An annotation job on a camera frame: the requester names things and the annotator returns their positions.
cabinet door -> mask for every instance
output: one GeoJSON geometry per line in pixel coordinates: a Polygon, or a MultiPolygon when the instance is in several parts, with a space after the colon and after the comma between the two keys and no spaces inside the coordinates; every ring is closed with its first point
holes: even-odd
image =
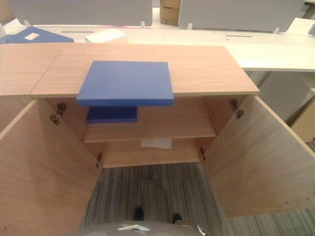
{"type": "Polygon", "coordinates": [[[45,100],[0,133],[0,230],[52,236],[79,229],[101,168],[45,100]]]}
{"type": "Polygon", "coordinates": [[[205,172],[227,216],[315,206],[313,151],[257,96],[241,104],[206,152],[205,172]]]}

door hinge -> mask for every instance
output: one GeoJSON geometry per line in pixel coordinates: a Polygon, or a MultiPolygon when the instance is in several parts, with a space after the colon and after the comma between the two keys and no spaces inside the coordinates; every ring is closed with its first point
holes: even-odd
{"type": "Polygon", "coordinates": [[[96,168],[98,168],[101,165],[101,160],[102,160],[103,154],[99,153],[98,154],[98,158],[97,158],[97,164],[96,164],[96,168]]]}
{"type": "Polygon", "coordinates": [[[205,161],[206,160],[205,150],[203,149],[203,147],[200,147],[199,150],[200,150],[200,154],[201,154],[201,157],[199,158],[199,160],[205,161]]]}
{"type": "Polygon", "coordinates": [[[232,110],[235,112],[237,119],[239,119],[244,114],[243,110],[238,109],[238,101],[237,100],[231,99],[230,100],[230,106],[231,106],[232,110]]]}
{"type": "Polygon", "coordinates": [[[65,113],[65,110],[67,108],[67,104],[64,102],[58,103],[57,104],[57,110],[55,115],[50,115],[50,120],[55,124],[59,125],[59,118],[63,116],[65,113]]]}

black shoe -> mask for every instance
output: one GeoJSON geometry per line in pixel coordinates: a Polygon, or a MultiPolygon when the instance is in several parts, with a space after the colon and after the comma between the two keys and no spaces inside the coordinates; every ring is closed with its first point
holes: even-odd
{"type": "Polygon", "coordinates": [[[144,213],[142,207],[138,207],[134,210],[133,220],[144,220],[144,213]]]}
{"type": "Polygon", "coordinates": [[[182,217],[181,217],[180,214],[175,214],[175,215],[173,216],[173,224],[175,224],[176,221],[178,221],[178,220],[183,220],[183,219],[182,219],[182,217]]]}

blue board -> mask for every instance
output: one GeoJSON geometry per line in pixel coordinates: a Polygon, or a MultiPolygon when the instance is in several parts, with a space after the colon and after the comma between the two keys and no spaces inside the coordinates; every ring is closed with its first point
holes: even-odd
{"type": "Polygon", "coordinates": [[[136,122],[137,107],[91,107],[87,123],[136,122]]]}
{"type": "Polygon", "coordinates": [[[11,34],[5,35],[4,37],[2,37],[2,38],[0,39],[0,44],[7,44],[9,38],[11,38],[12,36],[13,36],[13,35],[11,35],[11,34]]]}
{"type": "Polygon", "coordinates": [[[77,96],[81,106],[172,106],[167,62],[93,61],[77,96]]]}
{"type": "Polygon", "coordinates": [[[28,27],[25,30],[11,36],[8,39],[8,43],[69,43],[74,42],[72,38],[65,37],[56,33],[51,33],[49,31],[38,29],[35,27],[28,27]],[[28,40],[25,39],[26,36],[31,33],[39,34],[35,39],[28,40]]]}

cabinet top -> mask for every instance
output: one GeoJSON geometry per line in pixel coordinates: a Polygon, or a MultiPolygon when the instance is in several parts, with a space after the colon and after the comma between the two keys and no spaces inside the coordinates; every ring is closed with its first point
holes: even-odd
{"type": "Polygon", "coordinates": [[[93,60],[167,61],[175,96],[256,94],[223,46],[2,44],[0,95],[76,97],[93,60]]]}

